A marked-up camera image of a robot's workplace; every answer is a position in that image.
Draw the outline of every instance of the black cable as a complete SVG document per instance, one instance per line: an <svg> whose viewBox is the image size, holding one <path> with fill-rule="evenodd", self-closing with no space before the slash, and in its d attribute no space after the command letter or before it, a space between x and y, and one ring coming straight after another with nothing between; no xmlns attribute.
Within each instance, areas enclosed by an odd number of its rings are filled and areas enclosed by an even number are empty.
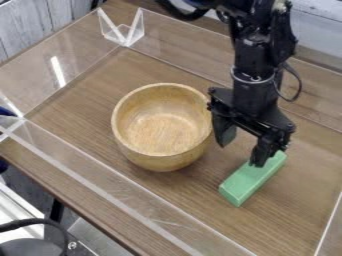
<svg viewBox="0 0 342 256"><path fill-rule="evenodd" d="M286 100L287 102L294 102L294 101L296 101L296 99L298 99L299 96L300 96L302 89L303 89L303 82L302 82L302 79L300 79L300 76L299 76L298 72L296 72L295 69L288 65L288 63L284 62L282 66L283 66L284 70L296 78L296 80L298 80L298 90L296 90L296 93L295 93L295 95L292 96L292 98L286 98L286 97L282 95L282 92L280 92L279 89L278 89L278 85L276 85L275 81L272 82L272 84L274 84L274 89L275 89L275 91L276 91L279 97L280 97L283 100Z"/></svg>
<svg viewBox="0 0 342 256"><path fill-rule="evenodd" d="M30 226L30 225L37 225L37 224L53 226L56 229L60 230L63 235L63 243L64 243L60 256L65 256L68 251L68 243L69 243L68 233L65 229L61 227L61 225L52 220L48 220L48 219L14 220L14 221L10 221L9 223L0 225L0 233Z"/></svg>
<svg viewBox="0 0 342 256"><path fill-rule="evenodd" d="M168 0L156 0L163 9L179 20L192 21L201 18L209 9L195 9L193 12L183 13Z"/></svg>

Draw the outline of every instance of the bowl rim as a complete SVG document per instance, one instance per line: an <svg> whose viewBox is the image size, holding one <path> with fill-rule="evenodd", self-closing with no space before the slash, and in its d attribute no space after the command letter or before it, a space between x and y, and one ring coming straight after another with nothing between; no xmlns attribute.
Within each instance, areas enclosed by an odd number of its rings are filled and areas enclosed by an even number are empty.
<svg viewBox="0 0 342 256"><path fill-rule="evenodd" d="M207 133L200 137L197 143L195 143L188 149L183 150L181 152L176 153L176 154L157 154L157 153L153 153L153 154L145 154L144 152L136 150L136 148L133 148L131 146L131 143L127 143L127 140L123 138L120 132L119 132L119 129L117 129L117 122L116 122L116 117L117 117L117 112L123 106L123 103L125 102L125 100L135 94L137 93L139 91L143 91L145 89L149 89L149 88L153 88L153 87L160 87L160 86L173 86L173 87L179 87L181 89L185 89L188 91L191 91L192 93L195 93L199 98L201 98L203 102L207 103L208 102L208 98L207 96L200 92L197 91L195 88L192 88L191 86L188 85L183 85L183 84L177 84L177 83L155 83L155 84L148 84L148 85L144 85L144 86L140 86L139 88L136 88L135 90L132 90L131 92L128 92L124 97L119 100L115 108L113 108L113 111L112 111L112 116L111 116L111 127L112 127L112 131L113 131L113 136L115 138L119 140L119 142L133 152L139 153L140 155L143 156L147 156L147 157L173 157L173 156L177 156L177 155L183 155L184 153L192 151L197 146L201 145L201 143L204 143L204 141L207 140L207 138L211 136L212 134L212 126L211 126L211 122L209 122L209 125L208 125L208 129L207 129Z"/></svg>

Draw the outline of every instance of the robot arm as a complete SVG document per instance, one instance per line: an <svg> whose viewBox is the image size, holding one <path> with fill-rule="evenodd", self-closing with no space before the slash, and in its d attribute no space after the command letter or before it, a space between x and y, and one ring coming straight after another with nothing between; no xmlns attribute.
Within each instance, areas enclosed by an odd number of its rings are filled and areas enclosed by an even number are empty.
<svg viewBox="0 0 342 256"><path fill-rule="evenodd" d="M183 13L168 0L157 1L179 19L200 18L209 9L228 24L235 49L235 64L231 68L232 90L212 87L212 126L217 144L224 147L235 138L236 128L258 137L250 164L263 167L278 150L288 146L295 125L278 108L283 71L302 83L296 72L286 63L294 55L296 38L291 31L288 0L183 0L195 7Z"/></svg>

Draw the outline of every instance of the green sponge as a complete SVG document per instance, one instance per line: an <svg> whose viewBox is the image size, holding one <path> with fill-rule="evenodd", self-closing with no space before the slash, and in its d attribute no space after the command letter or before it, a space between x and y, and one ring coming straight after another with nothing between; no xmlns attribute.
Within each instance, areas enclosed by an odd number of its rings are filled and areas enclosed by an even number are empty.
<svg viewBox="0 0 342 256"><path fill-rule="evenodd" d="M264 182L276 173L284 164L286 158L287 156L283 151L278 151L274 157L267 160L262 168L250 166L248 163L244 163L219 185L219 193L235 207L239 207L243 204Z"/></svg>

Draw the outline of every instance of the wooden tabletop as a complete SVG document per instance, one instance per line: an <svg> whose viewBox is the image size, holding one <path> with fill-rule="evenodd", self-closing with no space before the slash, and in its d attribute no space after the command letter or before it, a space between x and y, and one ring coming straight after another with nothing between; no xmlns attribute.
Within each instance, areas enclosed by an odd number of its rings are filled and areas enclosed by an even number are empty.
<svg viewBox="0 0 342 256"><path fill-rule="evenodd" d="M132 19L140 1L108 1L109 16ZM222 32L219 23L200 26ZM26 118L84 152L112 166L197 220L258 255L312 255L342 184L340 74L292 60L306 89L296 104L282 106L298 125L288 161L240 208L217 194L217 185L247 160L255 138L239 132L220 149L211 144L196 163L172 173L152 173L133 166L119 152L111 131L112 109L141 85L187 84L203 93L211 82L165 63L120 48L77 78ZM185 255L84 185L63 174L10 139L0 144L1 156L109 237L141 255ZM93 178L111 193L111 174L75 170Z"/></svg>

